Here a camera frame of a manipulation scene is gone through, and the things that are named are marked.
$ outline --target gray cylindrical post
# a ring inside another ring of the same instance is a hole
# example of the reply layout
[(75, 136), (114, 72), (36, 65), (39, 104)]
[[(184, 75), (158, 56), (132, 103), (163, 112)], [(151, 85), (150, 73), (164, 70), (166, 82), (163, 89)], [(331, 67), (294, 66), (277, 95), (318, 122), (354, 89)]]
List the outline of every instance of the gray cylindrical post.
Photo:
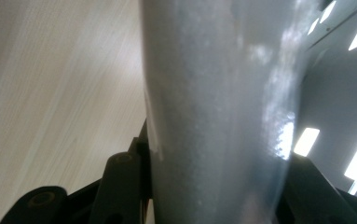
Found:
[(312, 4), (142, 0), (157, 223), (270, 221)]

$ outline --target screw hole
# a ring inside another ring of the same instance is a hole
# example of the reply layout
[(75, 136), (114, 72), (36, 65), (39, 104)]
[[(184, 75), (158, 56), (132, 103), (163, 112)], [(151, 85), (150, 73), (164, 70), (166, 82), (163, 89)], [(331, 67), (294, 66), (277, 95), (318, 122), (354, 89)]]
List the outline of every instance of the screw hole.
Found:
[(106, 221), (105, 224), (122, 224), (123, 216), (120, 214), (113, 214)]

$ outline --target black mount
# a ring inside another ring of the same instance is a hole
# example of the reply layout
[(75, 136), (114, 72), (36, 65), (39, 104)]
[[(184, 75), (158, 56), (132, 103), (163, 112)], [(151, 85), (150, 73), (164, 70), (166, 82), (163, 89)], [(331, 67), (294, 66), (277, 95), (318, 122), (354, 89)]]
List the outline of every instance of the black mount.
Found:
[[(152, 199), (146, 125), (129, 151), (108, 159), (103, 178), (68, 195), (42, 187), (22, 196), (2, 224), (144, 224)], [(335, 189), (313, 163), (291, 155), (274, 223), (357, 224), (357, 197)]]

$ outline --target metal pole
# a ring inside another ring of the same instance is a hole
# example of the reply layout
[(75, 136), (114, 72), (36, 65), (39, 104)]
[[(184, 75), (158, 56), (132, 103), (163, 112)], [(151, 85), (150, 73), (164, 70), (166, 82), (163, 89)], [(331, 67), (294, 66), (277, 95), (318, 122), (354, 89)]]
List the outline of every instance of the metal pole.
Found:
[(141, 1), (157, 223), (271, 220), (313, 4)]

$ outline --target white ceiling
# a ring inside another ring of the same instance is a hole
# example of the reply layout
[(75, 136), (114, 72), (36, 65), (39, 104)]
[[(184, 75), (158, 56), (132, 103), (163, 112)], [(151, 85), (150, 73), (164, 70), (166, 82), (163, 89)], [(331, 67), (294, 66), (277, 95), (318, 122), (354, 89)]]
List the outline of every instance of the white ceiling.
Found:
[(296, 129), (321, 130), (309, 158), (344, 190), (353, 183), (344, 172), (357, 150), (357, 49), (348, 51), (356, 33), (357, 12), (309, 49)]

